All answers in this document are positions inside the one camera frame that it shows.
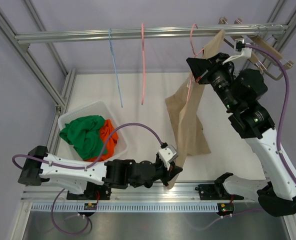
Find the pink hanger with beige shirt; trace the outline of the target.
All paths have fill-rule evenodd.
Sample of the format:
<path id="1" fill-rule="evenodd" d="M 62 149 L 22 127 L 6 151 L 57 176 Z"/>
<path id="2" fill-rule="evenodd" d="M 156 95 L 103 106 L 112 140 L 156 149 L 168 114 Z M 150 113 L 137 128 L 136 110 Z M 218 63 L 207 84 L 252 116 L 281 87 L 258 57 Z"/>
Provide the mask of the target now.
<path id="1" fill-rule="evenodd" d="M 192 55 L 194 58 L 198 57 L 200 54 L 204 54 L 204 48 L 202 48 L 200 51 L 196 52 L 195 48 L 194 48 L 194 43 L 193 43 L 193 32 L 194 29 L 198 29 L 198 25 L 196 23 L 194 23 L 190 29 L 190 35 L 189 35 L 189 41 L 190 41 L 190 46 L 191 46 L 191 51 L 192 51 Z M 193 75 L 190 75 L 190 79 L 189 82 L 187 84 L 188 87 L 188 91 L 187 91 L 187 96 L 186 96 L 186 103 L 188 103 L 189 98 L 190 98 L 190 94 L 191 94 L 191 90 L 192 90 L 192 85 L 193 85 Z"/>

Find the beige t shirt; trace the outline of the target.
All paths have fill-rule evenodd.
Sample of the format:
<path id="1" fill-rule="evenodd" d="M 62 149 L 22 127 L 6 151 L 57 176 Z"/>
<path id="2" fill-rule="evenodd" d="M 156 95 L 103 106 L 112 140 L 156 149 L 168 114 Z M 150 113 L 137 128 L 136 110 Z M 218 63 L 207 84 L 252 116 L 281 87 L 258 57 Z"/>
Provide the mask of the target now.
<path id="1" fill-rule="evenodd" d="M 197 115 L 205 86 L 195 82 L 192 74 L 177 91 L 165 99 L 178 157 L 176 165 L 183 168 L 189 156 L 209 154 L 210 148 Z"/>

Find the pink hanger with green shirt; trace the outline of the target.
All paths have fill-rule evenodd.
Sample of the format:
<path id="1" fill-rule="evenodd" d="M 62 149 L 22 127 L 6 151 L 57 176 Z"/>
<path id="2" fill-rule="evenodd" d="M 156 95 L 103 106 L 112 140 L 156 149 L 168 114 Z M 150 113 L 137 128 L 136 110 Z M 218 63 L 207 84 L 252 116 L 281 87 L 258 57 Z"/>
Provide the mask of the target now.
<path id="1" fill-rule="evenodd" d="M 142 94 L 141 94 L 141 105 L 145 102 L 146 93 L 146 56 L 145 56 L 145 25 L 141 23 L 141 50 L 142 50 Z"/>

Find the orange t shirt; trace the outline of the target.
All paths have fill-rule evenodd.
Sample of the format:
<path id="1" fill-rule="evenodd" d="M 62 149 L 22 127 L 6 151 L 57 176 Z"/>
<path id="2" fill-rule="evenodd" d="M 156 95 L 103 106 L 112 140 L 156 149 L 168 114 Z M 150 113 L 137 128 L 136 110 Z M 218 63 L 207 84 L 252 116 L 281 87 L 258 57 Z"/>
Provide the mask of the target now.
<path id="1" fill-rule="evenodd" d="M 100 128 L 100 139 L 102 140 L 103 143 L 105 143 L 109 137 L 109 135 L 113 132 L 115 128 L 112 125 L 112 122 L 110 119 L 106 119 L 104 122 L 103 127 Z M 101 156 L 101 158 L 98 160 L 99 162 L 103 162 L 111 157 L 114 156 L 115 153 L 115 147 L 118 143 L 118 139 L 119 136 L 118 134 L 115 132 L 108 140 L 106 148 L 105 148 L 105 152 L 104 154 Z"/>

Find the green t shirt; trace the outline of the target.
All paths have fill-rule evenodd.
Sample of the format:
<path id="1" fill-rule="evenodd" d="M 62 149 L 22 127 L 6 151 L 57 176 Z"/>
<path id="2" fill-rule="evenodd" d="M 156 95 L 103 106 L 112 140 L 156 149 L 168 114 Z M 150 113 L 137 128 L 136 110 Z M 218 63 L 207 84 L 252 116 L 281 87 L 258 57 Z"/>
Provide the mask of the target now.
<path id="1" fill-rule="evenodd" d="M 79 117 L 66 123 L 59 136 L 73 147 L 82 160 L 98 157 L 104 146 L 100 130 L 105 121 L 100 115 Z"/>

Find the light blue wire hanger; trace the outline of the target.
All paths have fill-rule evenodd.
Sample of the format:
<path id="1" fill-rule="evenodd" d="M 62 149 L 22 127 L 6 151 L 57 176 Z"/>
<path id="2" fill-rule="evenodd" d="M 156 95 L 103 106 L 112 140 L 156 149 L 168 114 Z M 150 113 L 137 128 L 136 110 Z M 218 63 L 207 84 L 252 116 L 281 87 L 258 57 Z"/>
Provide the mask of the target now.
<path id="1" fill-rule="evenodd" d="M 120 81 L 119 81 L 119 76 L 118 76 L 118 70 L 116 66 L 116 59 L 115 59 L 115 52 L 114 52 L 114 46 L 113 46 L 113 41 L 112 41 L 112 29 L 108 29 L 108 41 L 109 41 L 109 47 L 110 47 L 110 52 L 112 56 L 112 62 L 113 62 L 113 68 L 114 68 L 114 73 L 115 73 L 115 79 L 116 79 L 116 84 L 117 84 L 117 90 L 119 94 L 119 101 L 120 101 L 120 106 L 123 108 L 123 98 L 122 98 L 122 92 L 121 92 L 121 87 L 120 87 Z"/>

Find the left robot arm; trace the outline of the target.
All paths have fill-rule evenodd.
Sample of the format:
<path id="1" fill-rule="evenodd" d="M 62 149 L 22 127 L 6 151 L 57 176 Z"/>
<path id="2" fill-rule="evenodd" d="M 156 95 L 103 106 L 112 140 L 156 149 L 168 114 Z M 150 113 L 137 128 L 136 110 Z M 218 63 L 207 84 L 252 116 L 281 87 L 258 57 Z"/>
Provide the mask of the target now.
<path id="1" fill-rule="evenodd" d="M 25 156 L 18 183 L 41 186 L 48 183 L 68 191 L 69 200 L 90 200 L 98 196 L 98 187 L 125 190 L 128 186 L 150 188 L 155 181 L 164 186 L 179 173 L 177 152 L 171 145 L 163 145 L 155 162 L 133 159 L 114 159 L 87 164 L 79 160 L 58 157 L 39 145 Z"/>

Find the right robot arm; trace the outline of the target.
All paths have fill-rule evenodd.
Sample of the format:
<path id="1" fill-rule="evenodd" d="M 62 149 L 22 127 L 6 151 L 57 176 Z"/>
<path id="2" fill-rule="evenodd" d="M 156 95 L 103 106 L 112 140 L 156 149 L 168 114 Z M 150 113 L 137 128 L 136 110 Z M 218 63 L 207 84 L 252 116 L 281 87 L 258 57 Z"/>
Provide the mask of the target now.
<path id="1" fill-rule="evenodd" d="M 231 126 L 256 154 L 265 174 L 263 180 L 250 180 L 224 173 L 214 181 L 215 195 L 223 200 L 256 201 L 274 217 L 296 214 L 296 170 L 277 142 L 274 121 L 259 103 L 268 90 L 260 71 L 247 68 L 234 76 L 234 63 L 226 53 L 186 61 L 195 81 L 213 88 Z"/>

